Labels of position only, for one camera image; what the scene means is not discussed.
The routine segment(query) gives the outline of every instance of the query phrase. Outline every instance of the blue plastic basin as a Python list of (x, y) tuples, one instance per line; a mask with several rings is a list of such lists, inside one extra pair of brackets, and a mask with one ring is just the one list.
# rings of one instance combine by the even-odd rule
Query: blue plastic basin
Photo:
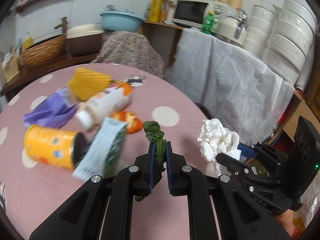
[(143, 18), (124, 12), (106, 11), (100, 16), (102, 16), (102, 29), (105, 31), (135, 32), (144, 22)]

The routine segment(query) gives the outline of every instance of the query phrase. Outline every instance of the orange cylindrical can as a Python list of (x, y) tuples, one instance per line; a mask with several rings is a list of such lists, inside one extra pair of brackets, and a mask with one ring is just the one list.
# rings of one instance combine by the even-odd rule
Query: orange cylindrical can
[(149, 13), (150, 22), (158, 22), (160, 17), (162, 0), (152, 0)]
[(84, 156), (87, 140), (80, 132), (32, 125), (24, 137), (27, 155), (41, 163), (73, 170)]

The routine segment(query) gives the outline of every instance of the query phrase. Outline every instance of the white kettle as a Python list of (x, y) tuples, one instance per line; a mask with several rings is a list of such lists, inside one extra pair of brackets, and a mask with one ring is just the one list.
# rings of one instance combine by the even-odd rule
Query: white kettle
[(219, 25), (216, 37), (219, 40), (242, 47), (245, 40), (248, 17), (244, 10), (239, 8), (237, 10), (241, 13), (241, 16), (226, 16)]

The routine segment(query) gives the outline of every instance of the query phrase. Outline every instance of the stack of white containers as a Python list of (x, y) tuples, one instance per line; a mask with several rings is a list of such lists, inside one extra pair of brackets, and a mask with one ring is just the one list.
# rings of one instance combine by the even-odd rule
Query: stack of white containers
[(261, 58), (276, 19), (275, 14), (264, 7), (255, 5), (249, 17), (243, 49)]
[(262, 61), (291, 85), (306, 62), (316, 31), (316, 16), (305, 0), (285, 0)]

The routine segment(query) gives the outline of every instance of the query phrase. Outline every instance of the green plastic bottle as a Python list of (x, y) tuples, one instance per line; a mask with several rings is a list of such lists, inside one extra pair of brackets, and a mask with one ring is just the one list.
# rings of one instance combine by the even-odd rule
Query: green plastic bottle
[(208, 12), (208, 15), (204, 18), (202, 23), (201, 32), (205, 34), (211, 34), (211, 30), (214, 24), (214, 12)]

